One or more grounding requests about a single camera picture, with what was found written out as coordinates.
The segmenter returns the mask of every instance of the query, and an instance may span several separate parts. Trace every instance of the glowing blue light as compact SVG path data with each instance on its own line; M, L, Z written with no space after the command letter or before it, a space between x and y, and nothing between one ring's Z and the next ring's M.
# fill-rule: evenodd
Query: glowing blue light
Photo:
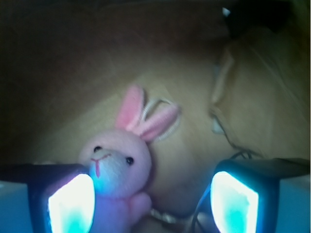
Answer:
M225 171L214 175L210 191L211 208L220 232L256 232L257 192Z
M93 180L86 174L80 174L49 198L52 232L88 232L93 222L94 209Z

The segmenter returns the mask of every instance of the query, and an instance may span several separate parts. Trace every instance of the bunny mouth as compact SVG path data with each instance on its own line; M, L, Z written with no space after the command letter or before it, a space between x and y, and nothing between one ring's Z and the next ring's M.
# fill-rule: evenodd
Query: bunny mouth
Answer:
M100 168L99 168L99 162L101 160L104 160L105 158L107 158L109 156L111 156L111 154L105 154L103 157L101 157L99 159L91 159L91 161L95 162L95 171L96 171L97 178L99 178L99 176L101 175L101 171L100 171Z

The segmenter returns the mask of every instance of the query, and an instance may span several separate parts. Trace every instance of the bunny eye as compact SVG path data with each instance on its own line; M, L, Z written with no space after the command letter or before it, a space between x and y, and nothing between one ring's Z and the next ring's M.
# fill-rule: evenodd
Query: bunny eye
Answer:
M97 152L97 151L99 151L99 150L102 150L102 149L103 149L103 148L101 148L101 147L95 147L95 148L94 148L94 153Z
M127 162L128 165L133 165L134 159L132 157L127 157L126 158L126 162Z

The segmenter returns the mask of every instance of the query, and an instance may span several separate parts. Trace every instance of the plush toy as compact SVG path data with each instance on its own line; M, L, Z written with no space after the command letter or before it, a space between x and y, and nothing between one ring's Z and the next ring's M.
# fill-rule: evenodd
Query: plush toy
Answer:
M172 127L179 107L170 104L147 119L142 117L145 110L143 89L131 86L115 128L96 135L82 149L79 162L89 167L96 191L91 232L129 232L151 209L150 197L141 191L152 165L147 143Z

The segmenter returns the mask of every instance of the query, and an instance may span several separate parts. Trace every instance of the ear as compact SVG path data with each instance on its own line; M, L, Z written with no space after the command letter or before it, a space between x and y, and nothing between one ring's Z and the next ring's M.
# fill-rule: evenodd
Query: ear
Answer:
M176 122L179 113L179 106L172 104L146 121L141 122L133 132L144 141L151 142L165 133Z
M143 109L144 91L138 85L132 85L127 90L121 109L116 119L117 129L132 130L138 125Z

